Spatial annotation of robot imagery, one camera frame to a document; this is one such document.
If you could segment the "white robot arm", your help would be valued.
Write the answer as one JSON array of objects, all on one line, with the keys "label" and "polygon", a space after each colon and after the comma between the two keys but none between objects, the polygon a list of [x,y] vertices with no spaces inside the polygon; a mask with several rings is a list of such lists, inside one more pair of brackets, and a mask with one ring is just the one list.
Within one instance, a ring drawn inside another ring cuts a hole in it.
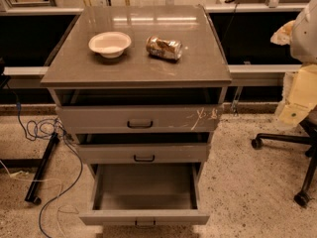
[{"label": "white robot arm", "polygon": [[310,0],[296,19],[281,26],[270,41],[289,45],[291,56],[302,63],[317,63],[317,0]]}]

